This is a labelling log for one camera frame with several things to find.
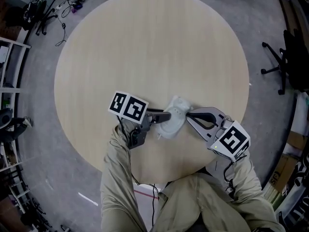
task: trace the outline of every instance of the round wooden table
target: round wooden table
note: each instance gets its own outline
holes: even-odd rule
[[[157,109],[178,95],[194,108],[213,106],[241,122],[249,94],[247,61],[227,22],[199,0],[109,0],[70,35],[55,76],[63,131],[100,170],[117,124],[107,111],[116,90]],[[215,158],[188,123],[172,140],[157,140],[152,129],[131,153],[141,183],[175,180]]]

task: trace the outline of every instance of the gray floor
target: gray floor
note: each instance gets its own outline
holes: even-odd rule
[[[67,35],[105,1],[86,0],[81,10],[61,19],[67,25]],[[275,66],[261,42],[268,42],[277,51],[284,47],[285,22],[280,4],[278,0],[201,1],[229,23],[245,51],[251,85],[242,125],[251,136],[251,157],[260,180],[264,181],[282,144],[293,101],[291,90],[284,96],[277,94],[278,73],[260,74],[261,68]],[[48,25],[46,36],[31,35],[28,41],[32,48],[23,71],[18,115],[32,117],[35,126],[19,138],[24,177],[54,228],[59,231],[59,225],[64,224],[75,232],[95,232],[100,231],[100,205],[86,201],[78,192],[100,204],[100,172],[70,145],[56,114],[54,76],[63,45],[55,47],[55,44],[62,37],[61,24],[54,20]],[[226,165],[227,161],[221,158],[216,171],[215,162],[209,169],[222,177]]]

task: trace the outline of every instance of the khaki sleeve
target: khaki sleeve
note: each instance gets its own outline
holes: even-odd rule
[[[125,120],[123,124],[126,135],[134,129],[134,124],[130,121]],[[126,135],[116,127],[108,143],[108,153],[104,157],[100,187],[101,228],[104,232],[147,231],[134,195]]]
[[[276,220],[272,205],[264,198],[261,183],[249,159],[249,152],[245,155],[245,158],[233,165],[233,185],[236,189],[233,208],[246,220],[251,231],[269,228],[274,232],[284,232],[285,229]]]

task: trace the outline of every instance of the cable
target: cable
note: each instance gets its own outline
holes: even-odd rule
[[[117,115],[117,118],[118,118],[118,121],[119,121],[119,124],[120,124],[120,126],[121,126],[121,132],[123,133],[123,135],[125,135],[125,133],[124,133],[124,126],[123,126],[123,124],[122,124],[122,121],[121,121],[121,119],[120,119],[120,117]],[[134,175],[131,173],[131,175],[132,175],[132,178],[134,179],[134,181],[135,181],[135,183],[136,183],[136,185],[140,185],[140,183],[138,182],[138,180],[134,177]],[[156,188],[155,187],[155,184],[146,184],[146,185],[149,185],[149,186],[151,186],[152,188],[153,188],[153,216],[152,216],[152,224],[154,225],[154,216],[155,216],[155,191],[154,190],[156,190],[156,192],[157,192],[157,194],[159,193],[159,190],[158,190],[158,188]]]
[[[66,0],[67,2],[68,2],[68,7],[66,7],[63,11],[62,11],[62,13],[61,13],[61,17],[62,18],[65,18],[65,17],[67,17],[68,16],[68,14],[70,13],[70,11],[71,11],[71,6],[73,5],[72,3],[70,3],[70,1],[69,0]],[[64,12],[67,10],[67,9],[69,9],[69,12],[67,12],[67,14],[66,15],[63,15],[64,14]]]
[[[155,188],[156,187],[155,187],[155,184],[154,184],[154,187],[153,187],[153,195],[154,195],[154,198],[153,198],[153,217],[152,217],[153,226],[154,226],[154,216],[155,216],[155,209],[154,209],[155,208],[155,205],[154,205],[155,204],[155,191],[154,191]]]
[[[59,17],[57,16],[58,21],[61,23],[61,26],[63,28],[63,38],[62,41],[59,41],[57,44],[55,44],[55,46],[60,46],[62,43],[67,42],[64,38],[66,37],[66,24],[62,23],[59,19]]]
[[[63,2],[61,2],[58,6],[61,6],[62,4],[65,4],[67,2],[67,0],[64,0]]]
[[[242,157],[240,157],[237,161],[239,161],[239,160],[241,160],[241,159],[243,159],[243,158],[245,158],[247,155],[244,155],[244,156],[242,156]],[[232,191],[231,191],[231,194],[232,194],[232,196],[234,196],[234,193],[235,193],[235,191],[236,191],[236,189],[235,189],[235,187],[233,186],[233,179],[230,179],[230,180],[228,180],[227,178],[226,178],[226,171],[235,163],[235,162],[230,162],[230,164],[224,169],[224,171],[223,171],[223,176],[224,176],[224,180],[228,183],[228,188],[226,188],[226,190],[228,190],[229,188],[231,188],[232,189]]]

